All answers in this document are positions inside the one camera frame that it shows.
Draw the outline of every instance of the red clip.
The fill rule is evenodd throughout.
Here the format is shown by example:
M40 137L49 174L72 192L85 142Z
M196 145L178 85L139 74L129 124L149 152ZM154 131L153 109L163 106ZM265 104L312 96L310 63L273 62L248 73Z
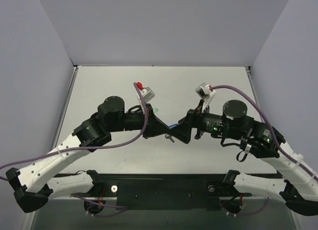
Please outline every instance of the red clip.
M138 82L138 83L137 83L137 87L138 87L140 90L143 90L143 89L144 89L144 87L143 87L143 85L142 85L141 82Z

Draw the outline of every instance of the white table surface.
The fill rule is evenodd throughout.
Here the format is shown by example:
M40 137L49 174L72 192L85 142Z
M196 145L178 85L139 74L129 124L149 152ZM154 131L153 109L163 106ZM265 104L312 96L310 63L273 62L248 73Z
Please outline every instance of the white table surface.
M150 101L158 109L156 115L167 125L177 123L189 109L197 106L200 97L195 92L201 83L235 86L252 99L252 89L244 67L79 67L59 136L59 143L82 121L97 111L109 96L120 96L125 109L138 105L133 82L149 86L156 94ZM249 116L260 120L258 113L239 94L218 89L210 105L210 113L222 114L225 102L239 99L247 104ZM112 133L118 144L134 137L139 131ZM249 155L245 162L236 161L237 147L223 148L220 140L205 133L186 145L173 144L164 135L116 149L97 150L71 164L62 173L95 169L98 173L227 173L235 169L244 173L276 173L270 165Z

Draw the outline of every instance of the blue wire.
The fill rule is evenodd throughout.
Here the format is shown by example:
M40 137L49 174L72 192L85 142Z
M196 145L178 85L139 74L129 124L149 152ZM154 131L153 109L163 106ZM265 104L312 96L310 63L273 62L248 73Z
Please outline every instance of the blue wire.
M169 126L169 128L175 127L177 125L178 125L177 123L176 124L172 124L172 125Z

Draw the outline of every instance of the red cable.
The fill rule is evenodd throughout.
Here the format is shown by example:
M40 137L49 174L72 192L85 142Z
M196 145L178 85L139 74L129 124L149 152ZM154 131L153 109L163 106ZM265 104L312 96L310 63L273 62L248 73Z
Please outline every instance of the red cable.
M102 203L99 199L104 196L105 192L106 192L106 188L104 187L103 193L98 197L98 202L99 202L100 204L103 204L103 203Z

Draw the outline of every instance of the white curved arm segment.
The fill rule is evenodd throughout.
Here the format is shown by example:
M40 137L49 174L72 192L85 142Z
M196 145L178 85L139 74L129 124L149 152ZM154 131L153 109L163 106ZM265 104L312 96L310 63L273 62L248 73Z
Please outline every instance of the white curved arm segment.
M69 196L73 193L87 193L93 187L93 180L85 173L67 177L52 178L47 182L53 193L49 196L54 199L62 196Z
M285 203L282 196L286 183L283 179L267 179L240 173L235 178L234 188L240 193L251 193L264 197L270 197Z
M314 180L314 176L307 174L299 167L299 164L303 164L316 175L314 170L303 161L304 157L301 154L296 154L291 149L287 142L282 143L280 146L292 158L298 160L298 162L291 162L280 151L278 152L280 155L279 158L262 158L262 161L270 164L280 172L283 178L287 179L304 199L318 202L318 183Z
M60 145L49 153L79 146L80 141L77 136L69 135ZM90 151L88 150L71 151L40 159L19 170L20 175L18 178L21 186L25 185L27 187L26 192L37 193L61 170L89 153Z

